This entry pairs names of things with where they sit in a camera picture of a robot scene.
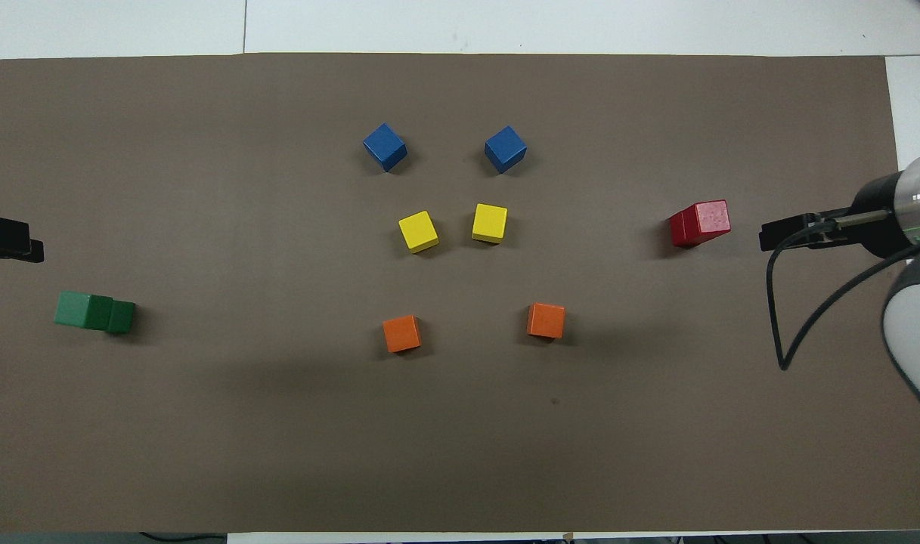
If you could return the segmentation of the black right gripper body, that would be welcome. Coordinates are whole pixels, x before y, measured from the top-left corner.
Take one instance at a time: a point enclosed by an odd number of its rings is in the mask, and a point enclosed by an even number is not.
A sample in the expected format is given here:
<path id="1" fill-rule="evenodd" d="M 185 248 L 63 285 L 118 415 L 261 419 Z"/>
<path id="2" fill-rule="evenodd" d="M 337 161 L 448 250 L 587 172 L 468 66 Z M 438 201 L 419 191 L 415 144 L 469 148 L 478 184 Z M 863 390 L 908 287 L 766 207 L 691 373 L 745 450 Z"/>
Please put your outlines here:
<path id="1" fill-rule="evenodd" d="M 792 248 L 822 250 L 861 245 L 878 258 L 888 258 L 908 248 L 908 237 L 897 220 L 894 199 L 901 172 L 886 175 L 858 190 L 850 206 L 809 214 L 802 227 L 832 223 L 827 231 L 806 233 L 791 242 Z"/>

